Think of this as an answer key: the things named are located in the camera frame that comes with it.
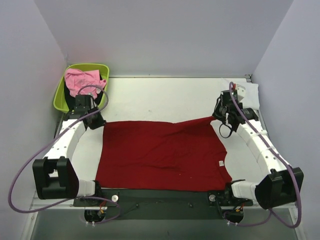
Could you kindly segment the red t-shirt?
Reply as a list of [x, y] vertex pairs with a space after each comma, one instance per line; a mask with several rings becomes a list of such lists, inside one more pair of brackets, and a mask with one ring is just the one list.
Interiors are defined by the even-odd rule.
[[232, 178], [212, 116], [177, 123], [114, 121], [105, 125], [96, 180], [103, 188], [221, 191]]

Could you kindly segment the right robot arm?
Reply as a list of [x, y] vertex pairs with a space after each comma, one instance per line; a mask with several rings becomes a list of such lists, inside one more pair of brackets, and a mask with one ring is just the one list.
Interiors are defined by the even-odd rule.
[[243, 108], [236, 90], [220, 93], [212, 116], [244, 140], [264, 176], [258, 183], [247, 180], [231, 182], [228, 185], [231, 195], [256, 201], [265, 210], [297, 202], [296, 190], [301, 189], [304, 179], [302, 170], [279, 159], [258, 115], [252, 108]]

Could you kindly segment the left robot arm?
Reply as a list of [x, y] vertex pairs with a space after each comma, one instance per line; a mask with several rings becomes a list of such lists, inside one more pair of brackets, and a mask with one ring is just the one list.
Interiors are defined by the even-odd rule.
[[36, 192], [41, 200], [84, 197], [92, 206], [101, 203], [103, 194], [94, 180], [80, 179], [72, 157], [87, 129], [103, 127], [106, 121], [90, 95], [77, 95], [75, 106], [64, 117], [58, 139], [43, 159], [32, 164]]

